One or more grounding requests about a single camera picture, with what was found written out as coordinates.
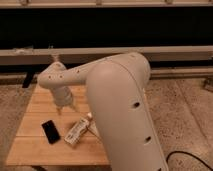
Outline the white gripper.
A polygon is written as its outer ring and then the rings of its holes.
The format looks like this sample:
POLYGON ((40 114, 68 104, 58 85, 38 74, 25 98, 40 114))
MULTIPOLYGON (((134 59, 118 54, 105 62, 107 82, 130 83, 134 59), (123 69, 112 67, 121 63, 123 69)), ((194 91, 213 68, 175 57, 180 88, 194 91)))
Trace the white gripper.
POLYGON ((59 87, 51 90, 54 103, 58 106, 58 115, 62 114, 62 107, 69 106, 74 112, 78 113, 78 109, 72 104, 73 96, 71 90, 68 87, 59 87))

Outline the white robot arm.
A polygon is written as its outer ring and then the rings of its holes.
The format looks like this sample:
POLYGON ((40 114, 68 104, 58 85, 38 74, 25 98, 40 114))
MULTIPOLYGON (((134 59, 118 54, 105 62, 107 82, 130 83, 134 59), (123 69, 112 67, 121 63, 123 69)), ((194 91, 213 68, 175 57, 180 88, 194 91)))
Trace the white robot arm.
POLYGON ((71 102, 71 85, 86 97, 112 171, 169 171, 146 102, 150 64, 140 53, 108 56, 72 69, 57 61, 39 74, 38 84, 55 103, 71 102))

